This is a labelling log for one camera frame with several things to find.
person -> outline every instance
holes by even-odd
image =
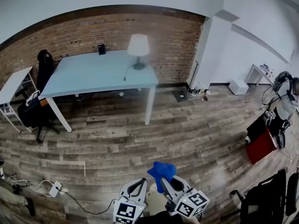
[[[274,102],[271,103],[269,110],[275,113],[275,118],[271,121],[268,129],[272,136],[278,135],[280,128],[286,120],[292,118],[299,105],[299,78],[292,79],[292,90],[290,94],[295,100],[290,100],[287,91],[290,89],[290,81],[286,80],[280,86]]]
[[[35,209],[31,198],[25,198],[19,195],[20,186],[11,184],[4,179],[0,178],[0,199],[10,204],[19,204],[27,207],[30,215],[35,216]]]

light blue tabletop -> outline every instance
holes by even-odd
[[[150,88],[158,84],[150,64],[143,70],[131,67],[123,80],[127,68],[136,63],[136,57],[126,50],[108,51],[105,55],[87,53],[65,57],[61,60],[46,84],[42,96],[57,97],[98,91]]]

wooden floor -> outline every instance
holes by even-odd
[[[259,116],[263,91],[252,86],[244,96],[235,96],[226,86],[212,87],[208,101],[191,98],[178,103],[171,89],[158,89],[150,125],[144,125],[146,91],[126,91],[69,97],[61,101],[61,111],[73,128],[67,133],[44,130],[42,144],[35,142],[36,130],[18,134],[0,120],[0,155],[7,174],[30,180],[34,186],[47,179],[60,181],[89,211],[99,212],[118,195],[121,186],[145,177],[154,161],[173,163],[177,175],[202,190],[211,200],[202,224],[220,223],[219,217],[240,206],[230,191],[246,193],[260,181],[288,167],[296,171],[299,160],[299,118],[286,133],[287,150],[275,151],[255,165],[245,151],[246,128]],[[49,191],[50,185],[40,191]],[[67,195],[47,198],[23,188],[33,199],[36,217],[25,207],[1,204],[3,224],[106,224],[112,211],[95,216],[84,213]],[[223,223],[240,222],[238,216]]]

brick wall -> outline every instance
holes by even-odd
[[[205,17],[154,6],[116,5],[82,9],[39,22],[0,45],[0,85],[11,73],[34,66],[47,49],[56,63],[65,56],[127,49],[132,34],[149,38],[150,61],[160,83],[184,82],[190,73]]]

